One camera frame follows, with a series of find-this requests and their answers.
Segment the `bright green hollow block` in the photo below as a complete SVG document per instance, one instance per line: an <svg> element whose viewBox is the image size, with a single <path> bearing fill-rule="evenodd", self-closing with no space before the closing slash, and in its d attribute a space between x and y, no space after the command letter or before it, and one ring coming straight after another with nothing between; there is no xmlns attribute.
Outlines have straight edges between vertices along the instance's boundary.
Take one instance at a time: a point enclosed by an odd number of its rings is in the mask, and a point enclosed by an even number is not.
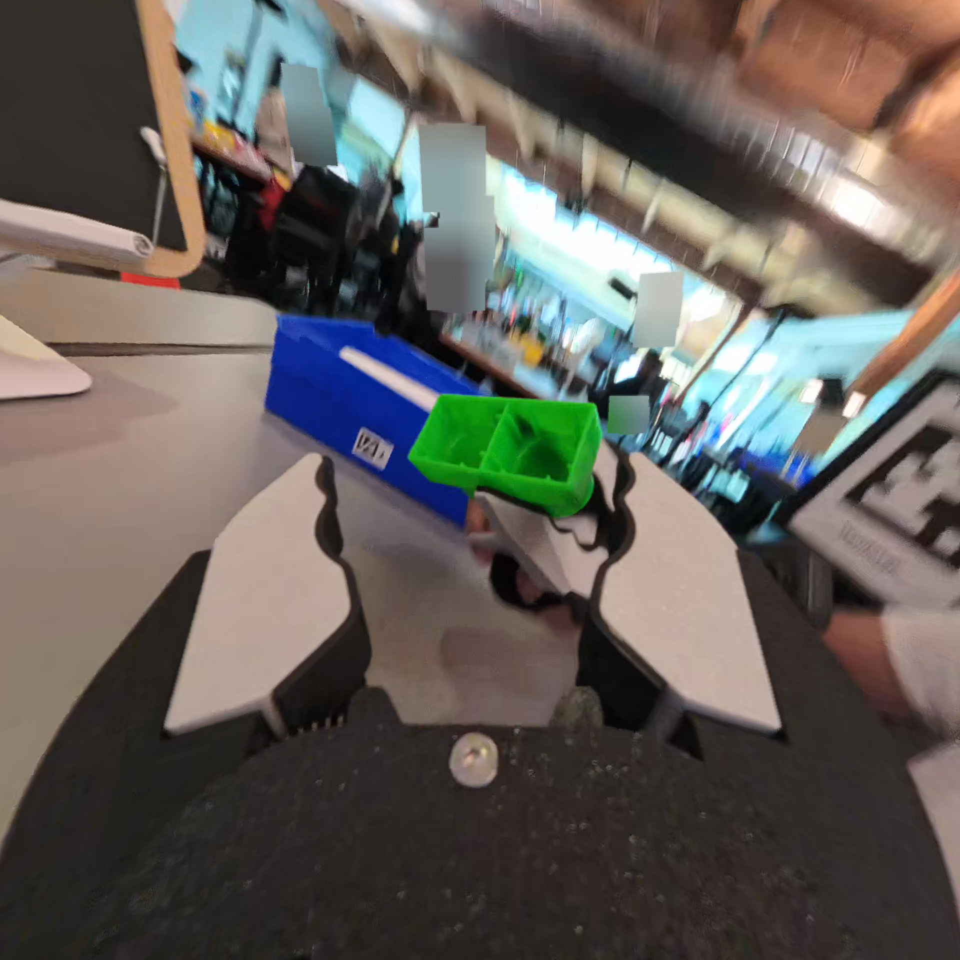
<svg viewBox="0 0 960 960"><path fill-rule="evenodd" d="M562 519L589 502L602 440L591 403L443 394L408 459L433 483L469 497L492 491Z"/></svg>

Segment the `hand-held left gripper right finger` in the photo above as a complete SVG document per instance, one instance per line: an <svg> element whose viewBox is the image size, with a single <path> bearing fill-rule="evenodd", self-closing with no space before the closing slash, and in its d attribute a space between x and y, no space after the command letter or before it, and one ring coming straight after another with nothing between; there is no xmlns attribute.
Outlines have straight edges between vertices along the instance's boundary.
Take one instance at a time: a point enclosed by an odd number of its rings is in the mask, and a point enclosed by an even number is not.
<svg viewBox="0 0 960 960"><path fill-rule="evenodd" d="M738 547L642 453L618 460L578 684L597 695L614 729L668 739L696 717L777 736L783 721Z"/></svg>

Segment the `blue plastic storage bin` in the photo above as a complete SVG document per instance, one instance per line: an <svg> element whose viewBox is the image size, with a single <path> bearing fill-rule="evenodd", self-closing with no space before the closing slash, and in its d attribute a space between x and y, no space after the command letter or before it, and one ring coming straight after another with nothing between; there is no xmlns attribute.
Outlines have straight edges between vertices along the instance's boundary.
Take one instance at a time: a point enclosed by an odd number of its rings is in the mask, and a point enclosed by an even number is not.
<svg viewBox="0 0 960 960"><path fill-rule="evenodd" d="M366 321L281 316L265 407L355 466L452 522L464 524L468 497L430 482L408 454L429 416L339 357L343 347L372 356L441 395L476 396L468 379Z"/></svg>

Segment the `person's right hand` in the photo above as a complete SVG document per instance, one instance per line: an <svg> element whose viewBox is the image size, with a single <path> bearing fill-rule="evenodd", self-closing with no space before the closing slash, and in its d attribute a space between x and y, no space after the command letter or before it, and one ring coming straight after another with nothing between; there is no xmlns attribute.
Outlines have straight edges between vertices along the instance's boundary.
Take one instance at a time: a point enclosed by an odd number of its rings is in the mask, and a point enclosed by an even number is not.
<svg viewBox="0 0 960 960"><path fill-rule="evenodd" d="M529 562L516 555L516 550L495 527L482 504L474 501L468 504L463 530L474 559L486 573L486 582L498 602L537 618L558 632L578 630L582 626L582 603L552 588L544 588L542 578L532 575Z"/></svg>

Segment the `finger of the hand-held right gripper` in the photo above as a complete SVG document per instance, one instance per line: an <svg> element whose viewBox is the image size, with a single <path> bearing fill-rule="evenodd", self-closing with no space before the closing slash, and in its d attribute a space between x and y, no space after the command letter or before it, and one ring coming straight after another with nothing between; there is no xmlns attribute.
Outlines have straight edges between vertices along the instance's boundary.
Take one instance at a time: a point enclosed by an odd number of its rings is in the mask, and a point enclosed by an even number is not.
<svg viewBox="0 0 960 960"><path fill-rule="evenodd" d="M554 551L554 518L492 491L480 490L471 501L482 504L494 527L515 550L515 555L529 563L533 576L541 578L543 588L564 595L591 596L594 575L565 575L561 569ZM583 516L593 515L588 512L574 515Z"/></svg>
<svg viewBox="0 0 960 960"><path fill-rule="evenodd" d="M610 552L606 521L597 515L555 519L554 551L564 575L596 575Z"/></svg>

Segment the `white cylinder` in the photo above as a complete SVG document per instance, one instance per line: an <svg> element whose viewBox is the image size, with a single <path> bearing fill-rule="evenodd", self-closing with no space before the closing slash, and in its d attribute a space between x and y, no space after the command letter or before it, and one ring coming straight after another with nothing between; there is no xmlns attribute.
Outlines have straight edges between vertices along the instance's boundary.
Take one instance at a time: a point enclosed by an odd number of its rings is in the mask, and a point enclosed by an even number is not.
<svg viewBox="0 0 960 960"><path fill-rule="evenodd" d="M430 413L436 405L439 394L420 381L396 370L392 366L366 354L352 346L344 346L339 351L340 359L362 372L381 386L402 397L415 407Z"/></svg>

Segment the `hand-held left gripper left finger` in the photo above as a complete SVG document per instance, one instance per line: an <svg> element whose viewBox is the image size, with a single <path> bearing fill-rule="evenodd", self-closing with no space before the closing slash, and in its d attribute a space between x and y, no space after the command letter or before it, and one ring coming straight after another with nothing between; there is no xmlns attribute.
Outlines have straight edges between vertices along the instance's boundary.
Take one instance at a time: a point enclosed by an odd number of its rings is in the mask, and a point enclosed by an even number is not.
<svg viewBox="0 0 960 960"><path fill-rule="evenodd" d="M234 515L210 550L166 734L254 716L280 740L344 720L373 651L343 549L325 455L304 456Z"/></svg>

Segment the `white desk stand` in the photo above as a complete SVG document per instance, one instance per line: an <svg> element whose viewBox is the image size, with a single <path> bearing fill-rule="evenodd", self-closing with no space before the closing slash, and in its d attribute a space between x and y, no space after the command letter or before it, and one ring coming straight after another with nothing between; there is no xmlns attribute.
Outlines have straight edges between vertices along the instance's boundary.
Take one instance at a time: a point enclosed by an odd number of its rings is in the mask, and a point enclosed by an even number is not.
<svg viewBox="0 0 960 960"><path fill-rule="evenodd" d="M148 262L146 235L75 214L1 200L2 282L66 261L119 270ZM90 390L83 369L26 330L1 318L1 400L73 397Z"/></svg>

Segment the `wood-rimmed dark board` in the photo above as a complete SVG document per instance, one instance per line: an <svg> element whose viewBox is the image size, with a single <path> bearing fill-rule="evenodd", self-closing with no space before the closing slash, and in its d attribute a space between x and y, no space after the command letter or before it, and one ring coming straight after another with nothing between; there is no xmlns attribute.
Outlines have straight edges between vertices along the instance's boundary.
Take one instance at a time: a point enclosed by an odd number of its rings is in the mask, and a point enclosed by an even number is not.
<svg viewBox="0 0 960 960"><path fill-rule="evenodd" d="M160 1L1 3L2 269L180 279L207 230L174 21Z"/></svg>

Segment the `person's right forearm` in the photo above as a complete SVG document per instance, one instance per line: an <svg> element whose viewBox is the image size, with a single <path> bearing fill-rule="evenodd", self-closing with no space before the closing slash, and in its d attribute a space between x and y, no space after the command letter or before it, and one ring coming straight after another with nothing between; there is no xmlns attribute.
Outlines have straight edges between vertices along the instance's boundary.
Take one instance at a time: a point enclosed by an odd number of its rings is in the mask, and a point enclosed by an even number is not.
<svg viewBox="0 0 960 960"><path fill-rule="evenodd" d="M822 641L879 714L894 722L912 719L913 711L894 668L879 612L834 607Z"/></svg>

